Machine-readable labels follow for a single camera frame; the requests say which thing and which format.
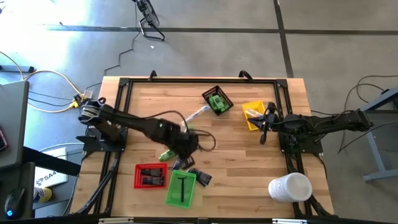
wooden table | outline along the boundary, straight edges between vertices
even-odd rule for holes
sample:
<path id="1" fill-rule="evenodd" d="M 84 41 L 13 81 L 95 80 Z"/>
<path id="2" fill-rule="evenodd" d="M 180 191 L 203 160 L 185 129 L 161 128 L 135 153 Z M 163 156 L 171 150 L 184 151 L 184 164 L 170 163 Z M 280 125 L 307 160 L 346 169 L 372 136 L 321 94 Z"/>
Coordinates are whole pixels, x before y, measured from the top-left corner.
<path id="1" fill-rule="evenodd" d="M 99 93 L 111 106 L 114 106 L 119 78 L 104 77 Z M 310 115 L 303 79 L 287 80 L 293 113 Z M 165 110 L 177 110 L 187 117 L 205 105 L 201 94 L 215 85 L 214 83 L 135 83 L 132 88 L 129 113 L 149 116 Z M 265 106 L 269 101 L 275 102 L 274 87 L 267 84 L 220 83 L 218 85 L 234 103 L 234 107 L 219 117 L 212 111 L 207 111 L 190 123 L 194 128 L 211 132 L 217 139 L 214 151 L 193 153 L 195 167 L 213 176 L 209 186 L 204 188 L 197 184 L 190 209 L 166 205 L 167 189 L 134 189 L 135 165 L 158 162 L 158 157 L 167 149 L 164 145 L 152 142 L 142 133 L 129 130 L 114 193 L 113 217 L 287 218 L 294 216 L 292 204 L 273 201 L 267 189 L 272 179 L 287 174 L 277 134 L 269 133 L 266 145 L 260 145 L 260 132 L 248 130 L 241 106 L 243 103 L 256 100 L 262 100 Z M 176 123 L 181 121 L 181 118 L 174 114 L 165 114 L 163 118 Z M 77 211 L 97 188 L 103 157 L 104 153 L 95 152 L 81 165 L 71 212 Z M 173 163 L 174 159 L 168 162 L 168 177 L 171 175 Z M 303 164 L 305 173 L 312 183 L 314 196 L 328 212 L 333 213 L 321 162 L 312 154 L 303 154 Z M 102 207 L 106 204 L 108 187 L 104 190 Z"/>

red container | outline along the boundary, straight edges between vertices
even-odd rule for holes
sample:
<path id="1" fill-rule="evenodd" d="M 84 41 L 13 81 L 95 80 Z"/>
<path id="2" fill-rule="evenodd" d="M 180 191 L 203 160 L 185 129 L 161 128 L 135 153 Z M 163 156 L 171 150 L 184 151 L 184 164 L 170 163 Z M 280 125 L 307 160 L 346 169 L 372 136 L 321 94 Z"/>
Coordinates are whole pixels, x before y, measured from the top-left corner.
<path id="1" fill-rule="evenodd" d="M 150 177 L 141 174 L 142 169 L 163 169 L 162 177 L 164 177 L 164 185 L 156 186 L 156 185 L 146 185 L 142 184 L 142 178 Z M 167 182 L 167 164 L 166 163 L 158 163 L 158 164 L 136 164 L 136 176 L 134 178 L 134 188 L 135 189 L 159 189 L 166 187 Z"/>

yellow basket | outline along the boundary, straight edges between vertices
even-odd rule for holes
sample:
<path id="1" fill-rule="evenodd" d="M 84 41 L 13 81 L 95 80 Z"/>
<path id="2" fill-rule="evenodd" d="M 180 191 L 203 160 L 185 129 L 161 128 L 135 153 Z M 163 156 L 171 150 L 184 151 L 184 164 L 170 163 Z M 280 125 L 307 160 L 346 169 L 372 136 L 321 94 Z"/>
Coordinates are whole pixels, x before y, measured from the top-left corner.
<path id="1" fill-rule="evenodd" d="M 250 102 L 250 103 L 244 103 L 244 104 L 242 104 L 242 109 L 243 109 L 244 117 L 246 118 L 246 122 L 248 123 L 249 130 L 250 131 L 258 130 L 258 128 L 255 125 L 253 125 L 252 123 L 250 123 L 248 121 L 248 118 L 252 118 L 252 116 L 250 116 L 250 115 L 248 116 L 248 114 L 246 114 L 245 111 L 247 109 L 253 109 L 253 110 L 259 112 L 260 114 L 264 114 L 266 109 L 264 107 L 264 104 L 262 104 L 262 101 L 258 100 L 258 101 L 254 101 L 254 102 Z"/>

green basket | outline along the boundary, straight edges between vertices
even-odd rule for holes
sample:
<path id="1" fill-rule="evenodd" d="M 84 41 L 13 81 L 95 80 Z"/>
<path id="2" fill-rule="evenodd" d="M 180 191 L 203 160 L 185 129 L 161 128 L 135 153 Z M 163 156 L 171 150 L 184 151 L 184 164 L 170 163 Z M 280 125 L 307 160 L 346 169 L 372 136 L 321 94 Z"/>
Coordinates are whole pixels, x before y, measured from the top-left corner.
<path id="1" fill-rule="evenodd" d="M 181 179 L 184 179 L 184 202 L 181 202 Z M 193 189 L 195 188 L 196 174 L 173 170 L 172 177 L 167 191 L 166 204 L 174 205 L 182 208 L 190 208 L 193 198 Z"/>

concrete floor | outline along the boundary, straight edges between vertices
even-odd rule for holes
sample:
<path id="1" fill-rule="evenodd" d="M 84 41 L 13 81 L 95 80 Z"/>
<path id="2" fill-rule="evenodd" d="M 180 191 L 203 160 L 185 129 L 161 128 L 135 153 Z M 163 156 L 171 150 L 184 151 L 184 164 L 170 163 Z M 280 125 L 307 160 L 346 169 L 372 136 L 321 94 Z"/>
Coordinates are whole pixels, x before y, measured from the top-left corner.
<path id="1" fill-rule="evenodd" d="M 279 2 L 286 29 L 398 29 L 398 2 L 393 0 Z M 153 0 L 152 3 L 161 27 L 278 28 L 272 0 Z M 0 26 L 7 32 L 0 36 L 0 49 L 20 65 L 64 73 L 81 91 L 102 80 L 103 70 L 117 64 L 118 54 L 130 47 L 136 34 L 47 31 L 45 26 L 38 26 L 62 22 L 70 26 L 134 27 L 134 5 L 129 0 L 15 0 L 6 4 L 0 14 Z M 124 54 L 121 67 L 108 71 L 107 75 L 149 75 L 151 70 L 156 70 L 162 76 L 235 77 L 245 69 L 254 77 L 287 76 L 279 34 L 173 32 L 165 35 L 165 42 L 139 36 L 134 43 L 135 51 Z M 396 35 L 288 34 L 294 77 L 305 79 L 312 109 L 338 113 L 343 110 L 348 91 L 361 77 L 396 75 L 397 38 Z M 0 64 L 11 63 L 0 57 Z M 397 86 L 397 79 L 370 78 L 367 82 L 392 88 Z M 16 73 L 0 73 L 0 83 L 18 80 Z M 38 74 L 30 83 L 32 91 L 67 98 L 74 95 L 73 89 L 56 75 Z M 365 99 L 371 100 L 380 94 L 370 86 L 361 89 Z M 348 109 L 362 105 L 352 94 Z M 84 134 L 85 129 L 77 116 L 77 110 L 47 114 L 29 108 L 25 145 L 41 149 L 77 142 L 75 137 Z M 357 135 L 348 133 L 347 142 Z M 346 218 L 398 222 L 398 178 L 365 184 L 362 175 L 377 171 L 369 146 L 362 139 L 337 155 L 340 139 L 341 133 L 333 133 L 322 141 L 335 213 Z M 389 166 L 398 168 L 396 152 L 383 154 Z M 65 205 L 42 208 L 37 214 L 60 215 Z"/>

